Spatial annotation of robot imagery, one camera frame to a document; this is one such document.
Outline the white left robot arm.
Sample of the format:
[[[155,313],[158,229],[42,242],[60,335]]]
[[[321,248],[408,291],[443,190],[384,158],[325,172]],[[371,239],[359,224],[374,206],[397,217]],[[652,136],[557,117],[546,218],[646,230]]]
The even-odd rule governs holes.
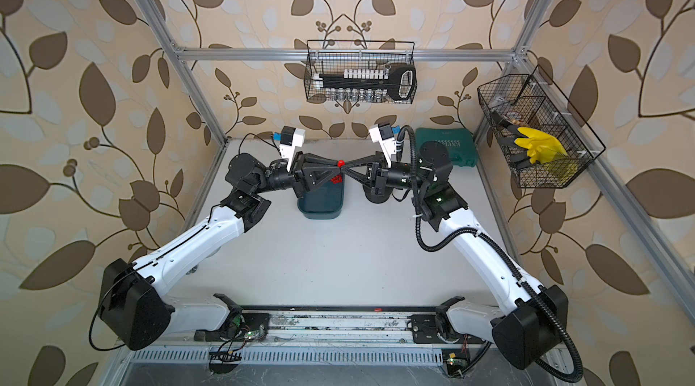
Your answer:
[[[247,152],[233,157],[226,174],[233,188],[202,221],[146,256],[130,263],[116,259],[106,267],[94,316],[133,351],[168,333],[202,331],[233,338],[242,309],[227,295],[185,303],[168,293],[203,260],[262,220],[271,206],[264,192],[293,190],[302,196],[339,176],[343,165],[303,152],[292,163],[278,159],[270,165]]]

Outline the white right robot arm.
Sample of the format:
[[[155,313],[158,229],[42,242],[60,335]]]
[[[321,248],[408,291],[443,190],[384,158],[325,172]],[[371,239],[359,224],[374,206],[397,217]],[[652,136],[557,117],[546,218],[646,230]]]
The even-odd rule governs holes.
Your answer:
[[[449,181],[447,148],[434,141],[417,145],[410,126],[395,134],[385,123],[372,131],[381,152],[339,163],[341,173],[376,197],[409,190],[418,246],[428,253],[455,247],[496,301],[484,306],[457,299],[443,309],[445,325],[495,345],[519,370],[537,364],[562,382],[581,382],[584,364],[566,329],[568,298],[532,277],[483,228]]]

